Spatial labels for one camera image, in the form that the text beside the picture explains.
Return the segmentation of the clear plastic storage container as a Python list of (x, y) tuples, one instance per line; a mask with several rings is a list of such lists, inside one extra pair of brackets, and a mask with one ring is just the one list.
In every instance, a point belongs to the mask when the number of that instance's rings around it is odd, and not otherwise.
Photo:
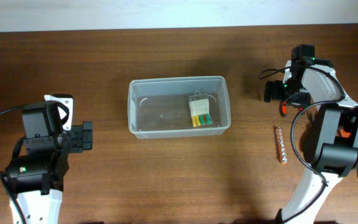
[[(188, 97), (198, 90), (212, 98), (213, 124), (194, 128)], [(226, 81), (221, 76), (133, 80), (128, 92), (129, 131), (139, 139), (219, 135), (231, 125)]]

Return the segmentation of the clear case of coloured plugs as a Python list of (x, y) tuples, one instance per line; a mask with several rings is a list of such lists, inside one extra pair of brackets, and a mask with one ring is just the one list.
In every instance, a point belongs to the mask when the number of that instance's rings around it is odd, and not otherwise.
[(190, 116), (194, 128), (213, 124), (209, 103), (211, 98), (216, 100), (214, 96), (207, 93), (201, 93), (198, 90), (188, 97)]

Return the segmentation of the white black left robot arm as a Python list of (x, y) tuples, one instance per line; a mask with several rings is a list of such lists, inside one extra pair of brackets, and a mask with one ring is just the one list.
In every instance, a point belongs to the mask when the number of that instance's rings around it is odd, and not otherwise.
[(68, 156), (93, 147), (93, 124), (71, 125), (69, 99), (25, 105), (25, 135), (1, 173), (14, 223), (58, 223)]

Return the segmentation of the orange black needle nose pliers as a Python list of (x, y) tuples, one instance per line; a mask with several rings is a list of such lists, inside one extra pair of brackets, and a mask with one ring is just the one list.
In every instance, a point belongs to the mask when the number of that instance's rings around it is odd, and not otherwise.
[(310, 124), (304, 138), (306, 140), (330, 140), (335, 137), (349, 138), (351, 130), (346, 128), (347, 116), (337, 108), (320, 108)]

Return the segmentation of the red handled small pliers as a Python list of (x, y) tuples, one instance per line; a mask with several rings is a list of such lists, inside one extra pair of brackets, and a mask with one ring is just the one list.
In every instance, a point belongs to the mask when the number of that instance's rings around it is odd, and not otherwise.
[(280, 102), (280, 107), (279, 107), (279, 112), (280, 112), (280, 116), (282, 116), (283, 118), (287, 117), (287, 108), (289, 106), (292, 106), (294, 108), (297, 108), (298, 111), (301, 111), (304, 108), (304, 104), (301, 104), (297, 101), (281, 101)]

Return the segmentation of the orange socket bit rail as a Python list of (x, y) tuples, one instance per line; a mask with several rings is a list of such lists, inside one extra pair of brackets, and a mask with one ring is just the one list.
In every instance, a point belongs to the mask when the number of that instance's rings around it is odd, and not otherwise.
[(276, 140), (276, 144), (277, 144), (279, 160), (280, 160), (280, 163), (284, 165), (288, 162), (288, 158), (287, 158), (285, 145), (284, 145), (284, 141), (283, 141), (282, 129), (278, 126), (275, 126), (274, 131), (275, 131), (275, 140)]

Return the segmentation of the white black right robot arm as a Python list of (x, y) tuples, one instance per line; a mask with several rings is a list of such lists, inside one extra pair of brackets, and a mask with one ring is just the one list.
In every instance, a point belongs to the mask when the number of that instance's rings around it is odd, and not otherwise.
[(300, 44), (280, 69), (262, 71), (265, 79), (283, 73), (282, 81), (268, 81), (264, 101), (298, 109), (290, 128), (292, 150), (305, 167), (290, 201), (275, 223), (313, 223), (332, 189), (358, 169), (358, 104), (346, 93), (331, 61), (317, 58), (315, 47)]

